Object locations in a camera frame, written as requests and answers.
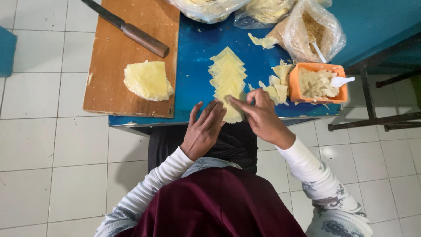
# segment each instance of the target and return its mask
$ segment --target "white long sleeve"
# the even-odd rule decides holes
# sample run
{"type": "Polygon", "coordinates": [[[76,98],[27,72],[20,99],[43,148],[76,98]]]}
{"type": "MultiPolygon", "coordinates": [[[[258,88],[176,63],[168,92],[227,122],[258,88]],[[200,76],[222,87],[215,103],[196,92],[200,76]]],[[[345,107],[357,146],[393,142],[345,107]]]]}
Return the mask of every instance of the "white long sleeve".
{"type": "Polygon", "coordinates": [[[370,237],[373,231],[361,205],[340,184],[330,168],[319,161],[298,139],[287,150],[277,147],[288,162],[292,176],[303,183],[312,199],[313,219],[308,237],[370,237]]]}
{"type": "Polygon", "coordinates": [[[156,192],[166,184],[179,179],[194,161],[177,148],[158,167],[151,170],[140,182],[115,206],[95,232],[95,237],[113,237],[119,232],[134,227],[146,210],[156,192]]]}

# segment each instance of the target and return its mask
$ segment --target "plastic bag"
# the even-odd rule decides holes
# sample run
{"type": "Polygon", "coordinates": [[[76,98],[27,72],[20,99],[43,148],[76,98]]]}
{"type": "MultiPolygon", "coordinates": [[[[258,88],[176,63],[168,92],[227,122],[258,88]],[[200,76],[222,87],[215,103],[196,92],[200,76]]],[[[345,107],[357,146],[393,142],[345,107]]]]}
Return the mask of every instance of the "plastic bag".
{"type": "MultiPolygon", "coordinates": [[[[332,0],[315,0],[330,7],[332,0]]],[[[272,28],[282,21],[297,0],[251,0],[235,12],[234,26],[241,29],[272,28]]]]}
{"type": "Polygon", "coordinates": [[[278,23],[267,37],[278,39],[278,44],[295,62],[322,62],[309,43],[308,31],[315,36],[316,44],[328,62],[346,44],[339,21],[313,0],[299,0],[290,15],[278,23]]]}
{"type": "Polygon", "coordinates": [[[166,0],[185,16],[203,23],[213,24],[225,20],[233,11],[250,0],[166,0]]]}

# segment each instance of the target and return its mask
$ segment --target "blue table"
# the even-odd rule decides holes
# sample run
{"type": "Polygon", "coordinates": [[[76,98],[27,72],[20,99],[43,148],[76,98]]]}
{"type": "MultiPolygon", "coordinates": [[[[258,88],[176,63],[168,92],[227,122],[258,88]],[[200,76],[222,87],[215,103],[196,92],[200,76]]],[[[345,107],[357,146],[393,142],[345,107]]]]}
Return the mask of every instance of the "blue table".
{"type": "MultiPolygon", "coordinates": [[[[209,58],[219,54],[227,46],[245,63],[245,73],[248,75],[245,83],[258,88],[258,81],[261,80],[269,85],[268,77],[275,75],[271,67],[279,65],[280,59],[290,59],[289,54],[279,45],[272,49],[263,49],[262,46],[253,44],[247,35],[251,32],[253,36],[263,38],[271,29],[243,30],[234,27],[233,22],[233,15],[217,24],[204,24],[181,15],[174,118],[109,115],[109,125],[131,124],[129,127],[146,127],[188,122],[190,111],[196,103],[203,101],[207,105],[214,99],[212,95],[215,88],[209,83],[212,76],[208,73],[213,61],[209,58]]],[[[340,104],[329,104],[327,108],[321,104],[295,105],[289,99],[287,102],[289,106],[278,105],[275,108],[277,115],[283,119],[308,120],[341,113],[340,104]]]]}

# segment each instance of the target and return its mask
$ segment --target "hand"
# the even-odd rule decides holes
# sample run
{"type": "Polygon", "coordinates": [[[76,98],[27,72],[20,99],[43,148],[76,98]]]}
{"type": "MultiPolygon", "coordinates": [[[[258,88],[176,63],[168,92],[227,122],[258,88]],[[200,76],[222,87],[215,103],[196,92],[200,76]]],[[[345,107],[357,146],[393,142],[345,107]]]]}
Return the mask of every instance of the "hand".
{"type": "Polygon", "coordinates": [[[189,127],[180,146],[184,154],[192,161],[204,156],[213,147],[225,124],[222,119],[226,114],[226,108],[223,108],[224,103],[218,99],[212,100],[196,121],[197,112],[202,104],[203,102],[200,101],[193,107],[189,127]]]}
{"type": "Polygon", "coordinates": [[[275,144],[283,150],[294,144],[295,134],[275,114],[274,102],[269,98],[269,93],[259,88],[247,94],[247,102],[234,97],[229,97],[229,101],[246,113],[251,129],[264,141],[275,144]]]}

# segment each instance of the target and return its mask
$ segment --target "knife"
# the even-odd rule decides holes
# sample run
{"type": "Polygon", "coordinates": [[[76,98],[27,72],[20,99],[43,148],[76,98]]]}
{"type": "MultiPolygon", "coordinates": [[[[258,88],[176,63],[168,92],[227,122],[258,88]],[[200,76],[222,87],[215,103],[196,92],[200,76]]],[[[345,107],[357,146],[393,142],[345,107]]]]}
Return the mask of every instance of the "knife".
{"type": "Polygon", "coordinates": [[[152,51],[154,54],[165,58],[170,52],[170,48],[155,39],[154,37],[148,35],[141,29],[135,27],[132,24],[126,23],[120,17],[112,14],[107,9],[103,8],[101,5],[94,2],[94,0],[82,0],[86,5],[96,11],[102,18],[107,20],[109,23],[115,25],[117,28],[123,31],[123,33],[130,39],[138,42],[143,45],[148,50],[152,51]]]}

